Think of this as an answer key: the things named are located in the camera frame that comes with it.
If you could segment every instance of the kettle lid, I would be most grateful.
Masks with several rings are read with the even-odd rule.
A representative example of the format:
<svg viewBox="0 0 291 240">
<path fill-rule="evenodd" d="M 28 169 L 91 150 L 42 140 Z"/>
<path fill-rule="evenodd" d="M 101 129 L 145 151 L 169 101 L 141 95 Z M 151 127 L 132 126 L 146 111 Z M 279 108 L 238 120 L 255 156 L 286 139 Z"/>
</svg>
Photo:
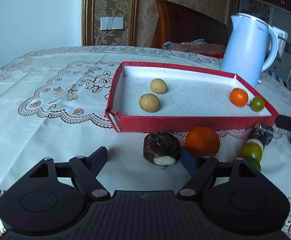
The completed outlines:
<svg viewBox="0 0 291 240">
<path fill-rule="evenodd" d="M 258 22 L 262 22 L 262 23 L 264 23 L 265 25 L 268 26 L 268 24 L 267 24 L 265 21 L 263 21 L 263 20 L 261 20 L 261 19 L 255 17 L 255 16 L 253 16 L 253 15 L 246 14 L 246 13 L 237 13 L 237 15 L 239 15 L 239 16 L 241 16 L 241 17 L 242 17 L 242 16 L 249 17 L 249 18 L 251 18 L 252 20 L 255 20 L 255 21 L 258 21 Z"/>
</svg>

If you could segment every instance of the green tomato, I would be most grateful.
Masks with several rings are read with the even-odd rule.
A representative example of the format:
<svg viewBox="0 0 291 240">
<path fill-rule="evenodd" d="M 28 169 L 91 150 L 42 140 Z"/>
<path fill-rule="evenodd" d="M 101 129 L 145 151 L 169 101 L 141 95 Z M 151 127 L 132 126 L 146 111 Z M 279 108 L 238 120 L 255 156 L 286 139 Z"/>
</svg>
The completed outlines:
<svg viewBox="0 0 291 240">
<path fill-rule="evenodd" d="M 251 109 L 254 111 L 254 112 L 260 112 L 263 110 L 265 106 L 265 102 L 262 98 L 260 97 L 255 97 L 252 99 L 251 101 Z"/>
<path fill-rule="evenodd" d="M 256 143 L 246 143 L 239 151 L 239 157 L 252 157 L 258 162 L 262 159 L 262 149 Z"/>
<path fill-rule="evenodd" d="M 244 159 L 258 171 L 261 171 L 261 165 L 257 160 L 253 159 L 252 157 L 244 157 Z"/>
</svg>

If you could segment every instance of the white tablecloth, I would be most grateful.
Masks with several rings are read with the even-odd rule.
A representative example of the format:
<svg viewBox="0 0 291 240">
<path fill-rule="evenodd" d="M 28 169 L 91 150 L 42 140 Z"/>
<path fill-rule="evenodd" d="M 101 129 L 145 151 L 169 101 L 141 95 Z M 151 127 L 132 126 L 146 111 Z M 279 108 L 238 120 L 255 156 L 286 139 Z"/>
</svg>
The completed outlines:
<svg viewBox="0 0 291 240">
<path fill-rule="evenodd" d="M 185 184 L 189 176 L 180 162 L 165 169 L 149 164 L 142 154 L 146 134 L 116 133 L 104 117 L 112 77 L 122 61 L 220 66 L 220 60 L 211 57 L 120 46 L 41 50 L 14 60 L 0 69 L 0 195 L 43 157 L 66 162 L 76 155 L 88 156 L 100 146 L 107 147 L 109 160 L 97 178 L 111 193 L 116 189 L 176 192 Z M 257 90 L 280 114 L 291 116 L 291 93 L 265 73 L 261 80 Z M 231 162 L 248 132 L 218 131 L 221 148 L 216 157 Z M 183 143 L 185 134 L 175 135 Z M 275 128 L 261 166 L 291 203 L 290 135 Z M 283 231 L 291 238 L 291 210 Z"/>
</svg>

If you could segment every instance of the red tray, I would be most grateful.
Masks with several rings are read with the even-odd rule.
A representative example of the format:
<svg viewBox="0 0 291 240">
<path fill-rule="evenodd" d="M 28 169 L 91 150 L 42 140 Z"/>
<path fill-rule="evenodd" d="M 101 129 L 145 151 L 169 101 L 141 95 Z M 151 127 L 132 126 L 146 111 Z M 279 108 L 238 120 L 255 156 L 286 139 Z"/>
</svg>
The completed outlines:
<svg viewBox="0 0 291 240">
<path fill-rule="evenodd" d="M 143 111 L 139 98 L 150 89 L 151 80 L 163 79 L 168 87 L 155 94 L 161 109 Z M 105 116 L 117 132 L 187 132 L 204 126 L 213 130 L 253 128 L 256 122 L 273 126 L 278 112 L 265 99 L 265 108 L 254 112 L 249 106 L 237 107 L 230 100 L 233 88 L 242 88 L 249 100 L 262 97 L 235 74 L 200 67 L 122 62 L 114 74 Z"/>
</svg>

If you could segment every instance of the bed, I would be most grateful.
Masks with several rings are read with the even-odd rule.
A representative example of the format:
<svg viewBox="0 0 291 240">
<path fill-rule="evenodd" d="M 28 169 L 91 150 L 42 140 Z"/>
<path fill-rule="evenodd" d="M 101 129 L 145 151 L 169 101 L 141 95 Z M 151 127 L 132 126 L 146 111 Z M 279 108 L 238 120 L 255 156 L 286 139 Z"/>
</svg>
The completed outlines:
<svg viewBox="0 0 291 240">
<path fill-rule="evenodd" d="M 167 42 L 181 43 L 204 39 L 207 43 L 226 46 L 226 25 L 203 13 L 167 0 L 155 0 L 159 19 L 151 47 L 162 49 Z"/>
</svg>

